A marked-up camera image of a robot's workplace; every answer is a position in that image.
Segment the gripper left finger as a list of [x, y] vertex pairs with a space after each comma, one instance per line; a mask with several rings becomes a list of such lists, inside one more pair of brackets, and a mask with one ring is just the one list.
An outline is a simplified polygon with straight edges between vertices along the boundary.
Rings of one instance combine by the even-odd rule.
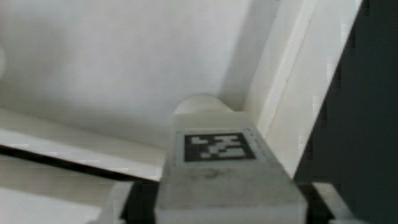
[[156, 182], [117, 182], [110, 190], [96, 224], [154, 224], [156, 193]]

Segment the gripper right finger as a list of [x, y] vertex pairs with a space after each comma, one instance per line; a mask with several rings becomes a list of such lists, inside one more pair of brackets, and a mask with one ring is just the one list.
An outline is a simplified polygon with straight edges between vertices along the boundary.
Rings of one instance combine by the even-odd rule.
[[300, 183], [307, 200], [305, 224], [355, 224], [355, 216], [334, 185], [325, 182]]

